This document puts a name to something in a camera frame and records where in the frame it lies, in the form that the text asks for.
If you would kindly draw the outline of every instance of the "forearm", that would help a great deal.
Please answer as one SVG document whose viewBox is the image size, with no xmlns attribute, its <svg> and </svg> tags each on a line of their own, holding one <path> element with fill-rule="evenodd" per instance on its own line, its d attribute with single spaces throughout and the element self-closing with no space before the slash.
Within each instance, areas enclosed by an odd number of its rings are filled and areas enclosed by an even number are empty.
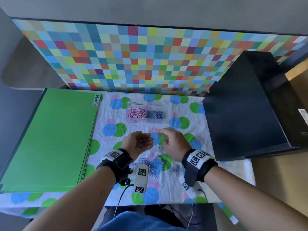
<svg viewBox="0 0 308 231">
<path fill-rule="evenodd" d="M 114 173 L 109 167 L 99 167 L 24 230 L 91 230 L 115 181 Z"/>
<path fill-rule="evenodd" d="M 219 166 L 204 182 L 250 231 L 308 230 L 306 216 Z"/>
</svg>

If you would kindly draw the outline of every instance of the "green folder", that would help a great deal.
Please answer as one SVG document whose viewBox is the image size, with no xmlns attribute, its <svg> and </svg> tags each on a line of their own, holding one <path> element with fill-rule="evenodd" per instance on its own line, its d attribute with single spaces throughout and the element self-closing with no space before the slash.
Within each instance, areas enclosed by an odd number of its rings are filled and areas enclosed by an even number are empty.
<svg viewBox="0 0 308 231">
<path fill-rule="evenodd" d="M 84 177 L 99 93 L 45 89 L 0 175 L 0 191 L 68 191 Z"/>
</svg>

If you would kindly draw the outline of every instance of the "polka dot tablecloth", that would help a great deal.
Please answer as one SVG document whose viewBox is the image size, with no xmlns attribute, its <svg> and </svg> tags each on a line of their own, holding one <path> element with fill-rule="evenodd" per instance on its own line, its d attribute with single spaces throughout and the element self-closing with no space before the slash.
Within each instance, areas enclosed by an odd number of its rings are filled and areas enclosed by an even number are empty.
<svg viewBox="0 0 308 231">
<path fill-rule="evenodd" d="M 101 94 L 102 102 L 98 109 L 85 177 L 95 171 L 96 166 L 100 163 L 100 159 L 105 154 L 121 146 L 121 142 L 126 135 L 142 130 L 143 132 L 151 133 L 151 136 L 154 138 L 154 144 L 153 148 L 140 155 L 140 158 L 147 158 L 156 166 L 154 172 L 156 173 L 157 179 L 149 176 L 148 187 L 143 195 L 133 193 L 133 188 L 129 187 L 121 199 L 121 206 L 221 202 L 205 183 L 200 183 L 200 185 L 206 193 L 206 198 L 197 197 L 196 199 L 191 199 L 188 197 L 183 186 L 179 183 L 176 174 L 171 172 L 170 167 L 178 164 L 181 168 L 180 174 L 183 174 L 185 169 L 181 163 L 173 162 L 164 152 L 161 155 L 160 147 L 164 138 L 156 133 L 158 129 L 170 126 L 182 132 L 185 139 L 187 139 L 193 148 L 202 149 L 214 156 L 202 105 L 203 98 L 119 92 L 101 92 Z M 167 112 L 166 122 L 164 124 L 128 123 L 126 121 L 126 108 L 127 102 L 130 100 L 137 102 L 164 102 Z M 166 160 L 163 168 L 157 159 L 159 155 Z M 218 164 L 245 181 L 255 184 L 250 160 L 218 162 Z M 123 190 L 123 186 L 116 184 L 105 205 L 116 206 Z M 63 194 L 64 192 L 0 194 L 0 211 L 33 218 Z M 227 214 L 227 207 L 222 204 L 220 206 L 226 210 L 225 213 Z"/>
</svg>

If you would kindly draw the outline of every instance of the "person's right hand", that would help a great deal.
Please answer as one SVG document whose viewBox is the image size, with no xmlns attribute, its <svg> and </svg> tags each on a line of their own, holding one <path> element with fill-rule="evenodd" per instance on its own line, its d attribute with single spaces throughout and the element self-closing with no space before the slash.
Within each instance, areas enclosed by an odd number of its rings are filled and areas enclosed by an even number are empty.
<svg viewBox="0 0 308 231">
<path fill-rule="evenodd" d="M 182 162 L 182 159 L 188 150 L 192 149 L 184 135 L 171 127 L 160 129 L 157 133 L 169 139 L 164 140 L 163 148 L 165 152 L 175 161 Z"/>
</svg>

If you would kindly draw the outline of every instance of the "divided plastic box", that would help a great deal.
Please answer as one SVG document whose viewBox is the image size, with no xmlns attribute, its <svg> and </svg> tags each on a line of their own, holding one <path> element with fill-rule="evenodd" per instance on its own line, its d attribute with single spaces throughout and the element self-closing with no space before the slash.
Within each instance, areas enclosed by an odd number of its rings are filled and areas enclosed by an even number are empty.
<svg viewBox="0 0 308 231">
<path fill-rule="evenodd" d="M 129 109 L 130 108 L 140 108 L 145 110 L 145 118 L 141 117 L 129 117 Z M 162 119 L 155 118 L 147 118 L 148 111 L 159 110 L 163 112 Z M 163 124 L 166 121 L 166 105 L 162 102 L 127 102 L 126 109 L 126 120 L 127 122 L 135 122 L 135 123 L 153 123 L 153 124 Z"/>
</svg>

